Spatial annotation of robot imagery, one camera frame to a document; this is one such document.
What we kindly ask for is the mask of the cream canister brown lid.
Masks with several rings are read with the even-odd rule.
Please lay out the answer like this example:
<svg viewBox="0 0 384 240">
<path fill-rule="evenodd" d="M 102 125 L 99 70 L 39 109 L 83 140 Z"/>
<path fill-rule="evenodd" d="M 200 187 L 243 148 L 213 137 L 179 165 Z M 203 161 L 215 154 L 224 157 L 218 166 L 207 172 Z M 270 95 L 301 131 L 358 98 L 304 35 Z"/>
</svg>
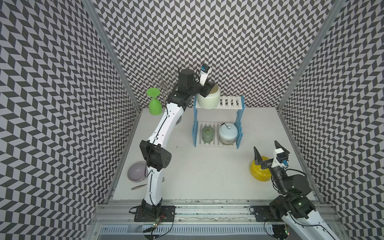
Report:
<svg viewBox="0 0 384 240">
<path fill-rule="evenodd" d="M 217 84 L 215 84 L 206 97 L 198 95 L 198 104 L 203 109 L 215 109 L 220 103 L 220 96 L 221 89 Z"/>
</svg>

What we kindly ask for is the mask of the yellow patterned tea canister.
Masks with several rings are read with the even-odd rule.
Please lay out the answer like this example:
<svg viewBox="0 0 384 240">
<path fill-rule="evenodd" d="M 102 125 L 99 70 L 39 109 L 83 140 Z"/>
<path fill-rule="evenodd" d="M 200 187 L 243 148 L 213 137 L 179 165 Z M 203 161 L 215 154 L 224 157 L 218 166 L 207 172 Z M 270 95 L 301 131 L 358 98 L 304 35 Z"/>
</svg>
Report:
<svg viewBox="0 0 384 240">
<path fill-rule="evenodd" d="M 269 169 L 261 169 L 261 166 L 256 165 L 254 160 L 250 163 L 250 172 L 256 180 L 261 182 L 268 182 L 272 177 Z"/>
</svg>

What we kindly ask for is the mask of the blue white two-tier shelf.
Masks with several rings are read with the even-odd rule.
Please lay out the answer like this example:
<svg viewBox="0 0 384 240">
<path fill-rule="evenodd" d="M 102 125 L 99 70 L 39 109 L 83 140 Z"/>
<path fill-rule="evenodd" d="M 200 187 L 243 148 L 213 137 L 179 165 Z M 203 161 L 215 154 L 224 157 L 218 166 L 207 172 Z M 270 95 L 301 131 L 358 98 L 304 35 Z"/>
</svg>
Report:
<svg viewBox="0 0 384 240">
<path fill-rule="evenodd" d="M 220 128 L 221 126 L 228 127 L 229 123 L 221 122 L 204 122 L 198 120 L 198 109 L 201 109 L 198 102 L 198 97 L 195 97 L 195 102 L 193 106 L 194 112 L 194 123 L 192 128 L 193 144 L 195 147 L 209 147 L 209 148 L 233 148 L 239 149 L 242 138 L 243 138 L 243 128 L 242 128 L 242 118 L 245 111 L 245 97 L 244 96 L 221 96 L 220 102 L 216 109 L 218 110 L 237 110 L 236 120 L 232 123 L 238 130 L 238 134 L 233 143 L 223 144 L 220 141 Z M 213 140 L 210 143 L 203 141 L 203 128 L 211 127 L 213 129 Z"/>
</svg>

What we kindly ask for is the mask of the light blue tea canister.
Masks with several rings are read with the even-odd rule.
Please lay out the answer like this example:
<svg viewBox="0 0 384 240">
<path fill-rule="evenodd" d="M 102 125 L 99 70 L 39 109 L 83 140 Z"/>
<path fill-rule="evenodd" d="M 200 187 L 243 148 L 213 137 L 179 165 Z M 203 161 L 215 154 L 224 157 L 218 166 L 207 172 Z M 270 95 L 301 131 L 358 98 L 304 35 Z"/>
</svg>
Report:
<svg viewBox="0 0 384 240">
<path fill-rule="evenodd" d="M 238 129 L 233 123 L 222 123 L 219 128 L 219 141 L 223 145 L 234 145 L 238 133 Z"/>
</svg>

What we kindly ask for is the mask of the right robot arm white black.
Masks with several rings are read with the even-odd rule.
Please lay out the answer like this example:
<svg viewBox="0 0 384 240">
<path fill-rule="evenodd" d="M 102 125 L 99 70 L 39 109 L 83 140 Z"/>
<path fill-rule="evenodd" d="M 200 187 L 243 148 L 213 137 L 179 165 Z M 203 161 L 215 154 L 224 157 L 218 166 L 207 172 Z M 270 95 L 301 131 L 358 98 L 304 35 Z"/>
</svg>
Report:
<svg viewBox="0 0 384 240">
<path fill-rule="evenodd" d="M 288 175 L 290 152 L 278 141 L 274 142 L 272 159 L 263 160 L 254 148 L 255 164 L 271 173 L 272 186 L 278 196 L 269 204 L 272 221 L 282 221 L 294 230 L 302 240 L 338 240 L 337 234 L 327 225 L 307 195 L 312 191 L 307 174 L 293 169 Z"/>
</svg>

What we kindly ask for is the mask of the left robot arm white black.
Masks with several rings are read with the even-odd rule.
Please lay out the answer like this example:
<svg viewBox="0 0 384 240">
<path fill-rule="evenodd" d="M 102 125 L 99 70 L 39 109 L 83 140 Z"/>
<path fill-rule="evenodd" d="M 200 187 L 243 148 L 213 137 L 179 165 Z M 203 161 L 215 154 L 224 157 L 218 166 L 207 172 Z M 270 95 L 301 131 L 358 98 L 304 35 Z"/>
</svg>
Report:
<svg viewBox="0 0 384 240">
<path fill-rule="evenodd" d="M 214 84 L 207 81 L 212 68 L 206 64 L 201 66 L 200 73 L 184 69 L 179 71 L 178 83 L 167 98 L 166 110 L 154 133 L 147 141 L 141 141 L 140 149 L 148 169 L 147 193 L 142 201 L 144 213 L 157 218 L 162 211 L 162 182 L 164 169 L 171 162 L 172 154 L 166 150 L 167 143 L 182 117 L 192 97 L 206 97 Z"/>
</svg>

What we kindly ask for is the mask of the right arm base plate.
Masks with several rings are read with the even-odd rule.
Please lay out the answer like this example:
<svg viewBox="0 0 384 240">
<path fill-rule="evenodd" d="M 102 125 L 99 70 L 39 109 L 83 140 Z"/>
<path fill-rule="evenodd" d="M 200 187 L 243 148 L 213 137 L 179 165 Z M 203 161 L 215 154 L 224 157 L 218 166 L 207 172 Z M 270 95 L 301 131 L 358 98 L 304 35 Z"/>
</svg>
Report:
<svg viewBox="0 0 384 240">
<path fill-rule="evenodd" d="M 279 206 L 250 206 L 249 211 L 255 216 L 258 223 L 261 222 L 283 222 L 282 217 L 288 215 L 284 207 Z"/>
</svg>

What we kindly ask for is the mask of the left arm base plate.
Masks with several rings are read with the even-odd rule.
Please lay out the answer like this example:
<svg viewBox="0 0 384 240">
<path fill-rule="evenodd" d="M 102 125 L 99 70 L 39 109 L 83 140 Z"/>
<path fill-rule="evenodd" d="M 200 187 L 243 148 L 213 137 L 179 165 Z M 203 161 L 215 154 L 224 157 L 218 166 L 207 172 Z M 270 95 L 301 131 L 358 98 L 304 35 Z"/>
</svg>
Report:
<svg viewBox="0 0 384 240">
<path fill-rule="evenodd" d="M 139 206 L 135 212 L 134 222 L 152 222 L 162 219 L 161 222 L 170 223 L 175 219 L 176 206 L 143 207 Z"/>
</svg>

